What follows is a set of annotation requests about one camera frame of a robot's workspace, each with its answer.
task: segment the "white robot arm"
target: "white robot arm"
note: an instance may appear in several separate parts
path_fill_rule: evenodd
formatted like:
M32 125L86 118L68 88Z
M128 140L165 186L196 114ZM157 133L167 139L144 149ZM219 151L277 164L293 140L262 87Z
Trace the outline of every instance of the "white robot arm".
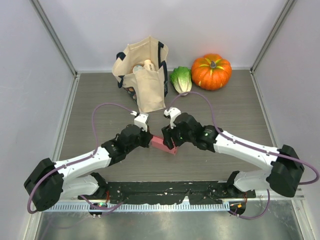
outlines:
M147 113L137 114L134 124L129 124L115 138L106 141L94 151L62 161L52 162L49 158L43 159L24 183L26 191L30 194L37 182L48 172L58 169L37 188L32 201L38 211L44 211L60 199L71 199L79 195L88 195L101 198L106 194L107 183L98 174L83 176L96 169L106 168L126 158L137 147L148 148L153 135L149 131ZM72 165L72 162L92 156L87 160Z
M304 172L302 164L271 155L283 154L298 158L294 149L284 145L282 149L264 146L232 135L219 128L219 133L212 125L202 126L193 116L181 113L175 107L164 111L164 116L170 118L170 125L162 128L163 144L169 149L190 142L201 150L209 150L220 154L234 156L256 165L261 170L243 172L234 171L229 177L229 191L235 194L249 190L273 189L285 197L293 197L296 193L301 176ZM251 146L248 148L238 142Z

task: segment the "pumpkin stem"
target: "pumpkin stem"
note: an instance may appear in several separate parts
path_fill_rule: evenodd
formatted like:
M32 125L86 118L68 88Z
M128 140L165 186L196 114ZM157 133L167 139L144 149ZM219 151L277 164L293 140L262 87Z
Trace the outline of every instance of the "pumpkin stem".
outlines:
M210 67L214 69L216 66L217 64L214 61L211 61Z

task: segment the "bag handle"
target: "bag handle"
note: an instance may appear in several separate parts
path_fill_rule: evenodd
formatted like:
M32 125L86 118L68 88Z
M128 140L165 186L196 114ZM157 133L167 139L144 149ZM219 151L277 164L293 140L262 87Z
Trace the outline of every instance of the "bag handle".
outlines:
M164 48L164 44L158 41L158 67L159 69L163 66L164 73L164 97L168 94L168 69L166 61L161 61L161 49Z
M121 75L121 76L118 76L119 78L121 78L121 81L118 82L118 88L122 88L122 84L124 83L124 77L125 75Z
M117 55L116 55L116 59L120 58L121 61L123 61L126 57L126 54L121 51L121 52L118 52ZM121 76L118 76L119 78L121 78L121 81L118 82L118 88L122 88L122 85L124 84L124 75L121 75Z
M116 59L120 58L122 61L125 59L125 57L126 57L126 54L123 51L118 52L116 55Z
M168 94L168 70L166 61L161 62L161 66L163 66L163 74L164 74L164 97Z

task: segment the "metal frame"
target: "metal frame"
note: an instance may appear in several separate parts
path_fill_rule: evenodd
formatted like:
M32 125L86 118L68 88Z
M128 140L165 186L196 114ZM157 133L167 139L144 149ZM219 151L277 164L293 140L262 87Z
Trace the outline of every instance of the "metal frame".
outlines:
M72 72L73 76L74 76L74 80L72 83L72 87L70 90L70 94L69 94L69 98L67 101L67 105L65 108L65 112L63 115L63 119L62 119L62 123L59 129L59 134L58 134L58 139L57 139L57 143L54 149L54 153L53 153L53 161L57 161L59 160L60 157L60 153L61 153L61 149L62 149L62 145L64 142L64 137L66 134L66 130L67 130L67 126L68 126L68 122L69 122L69 117L71 114L71 110L72 110L72 105L75 99L75 95L76 95L76 91L77 91L77 87L78 87L78 83L79 83L79 78L80 75L78 75L76 69L74 68L66 50L64 49L62 43L60 42L57 33L55 32L53 26L51 25L47 15L45 14L41 4L39 3L39 0L30 0L30 2L32 3L35 11L37 12L37 14L39 15L40 20L42 21L43 25L45 26L45 28L47 29L48 34L50 35L50 37L52 38L52 41L54 42L54 44L56 45L58 51L60 52L60 54L62 55L65 63L67 64L67 66L69 67L70 71ZM285 3L279 17L277 18L277 20L275 21L275 24L272 27L272 30L269 34L269 36L267 37L267 39L265 40L256 60L254 61L253 66L250 68L250 73L251 73L251 77L252 77L252 81L258 96L258 100L260 102L260 106L263 112L263 116L264 119L266 121L266 125L271 137L271 141L273 146L277 146L277 139L275 134L273 133L273 127L271 126L271 123L269 121L268 118L268 113L266 111L266 108L264 106L263 103L263 98L262 98L262 94L260 91L260 87L259 84L256 81L256 76L255 76L255 71L257 69L257 67L259 66L259 63L261 62L261 60L263 59L265 53L267 52L269 46L271 45L272 41L274 40L277 32L279 31L279 29L281 28L282 24L284 23L286 17L288 16L288 14L290 13L290 11L292 10L294 4L297 2L297 0L287 0L287 2ZM315 238L315 233L312 230L312 225L310 224L310 219L308 217L308 208L306 207L305 204L305 199L303 196L303 193L301 191L301 189L299 189L299 194L295 196L295 198L292 200L292 205L294 207L294 211L295 214L297 216L300 228L301 228L301 232L303 234L303 237L305 239L316 239ZM272 200L284 200L287 198L282 197L282 196L278 196L276 193L273 193L273 191L270 192L271 193L271 199ZM267 199L267 192L266 191L259 191L257 196L259 195L259 200L265 200ZM36 213L30 216L29 222L28 222L28 227L26 229L25 232L25 236L24 239L25 240L34 240L37 230L38 230L38 226L40 224L40 219L41 219L41 213Z
M38 14L41 22L43 23L44 27L46 28L48 34L50 35L52 41L54 42L55 46L57 47L59 53L61 54L62 58L64 59L65 63L69 67L73 77L75 78L77 76L77 71L76 71L74 65L72 64L64 46L60 42L58 35L57 35L55 29L53 28L53 26L51 25L44 9L42 8L42 6L40 4L40 2L38 0L30 0L30 2L33 5L33 7L34 7L36 13Z
M233 66L232 70L250 70L249 66ZM172 72L174 70L173 67L168 67L168 71ZM110 70L79 70L77 71L78 74L108 74L112 73L112 69Z
M73 82L72 82L72 86L71 86L71 89L69 92L69 98L66 103L63 118L62 118L62 121L61 121L61 124L59 127L58 138L57 138L56 145L55 145L54 152L53 152L53 156L52 156L53 162L58 161L60 158L60 153L61 153L61 149L62 149L62 146L64 143L72 106L74 104L74 100L75 100L75 96L76 96L76 92L77 92L79 79L80 79L80 75L77 75L73 79ZM42 215L41 212L37 212L37 213L32 214L30 216L30 219L29 219L29 222L27 225L27 229L24 234L24 238L23 238L24 240L34 240L35 239L36 234L37 234L37 230L38 230L38 226L40 224L41 215Z
M290 11L293 9L295 3L297 2L297 0L287 0L285 5L283 6L283 9L281 10L281 13L279 15L279 17L277 18L277 20L275 21L275 24L272 27L272 30L269 34L269 36L267 37L267 39L265 40L257 58L255 59L253 66L250 69L250 74L251 74L251 78L253 81L253 85L255 87L255 91L258 97L258 100L260 102L260 106L262 109L262 113L265 119L265 123L267 126L267 129L269 131L270 137L271 137L271 141L274 147L278 147L279 146L279 141L276 137L276 135L274 134L274 127L272 126L269 117L268 117L268 112L265 108L264 102L263 102L263 97L262 97L262 92L260 89L260 86L257 82L257 77L256 77L256 70L261 62L261 60L263 59L263 57L265 56L268 48L270 47L272 41L275 39L277 33L279 32L281 26L283 25L283 23L285 22L287 16L289 15ZM306 205L306 200L303 199L292 199L291 200L293 208L294 208L294 212L296 214L302 235L304 239L308 239L308 240L315 240L316 239L316 233L313 230L313 224L311 222L311 219L308 217L308 215L311 214L311 212L308 209L308 206Z
M290 11L293 9L295 3L297 2L297 0L287 0L286 3L283 6L283 9L281 10L281 13L279 15L279 17L277 18L277 20L275 21L271 32L269 33L269 36L266 38L258 56L256 57L253 66L251 67L250 71L254 74L260 61L262 60L262 58L264 57L265 53L267 52L271 42L274 40L277 32L279 31L280 27L282 26L282 24L284 23L285 19L287 18L288 14L290 13Z
M114 207L116 204L108 203L108 207ZM53 207L45 211L45 213L52 212L108 212L101 211L98 209L90 209L90 205L84 201L61 201L57 202ZM150 213L150 212L220 212L220 211L229 211L230 205L228 201L224 201L220 204L204 204L204 205L190 205L188 199L184 199L181 204L173 205L160 205L160 204L123 204L118 207L114 212L118 213Z

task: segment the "pumpkin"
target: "pumpkin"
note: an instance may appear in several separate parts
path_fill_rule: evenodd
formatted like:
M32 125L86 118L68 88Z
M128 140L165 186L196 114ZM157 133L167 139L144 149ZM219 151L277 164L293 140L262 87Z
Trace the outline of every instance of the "pumpkin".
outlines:
M217 90L226 85L231 77L230 62L218 54L197 58L191 68L192 81L206 90Z

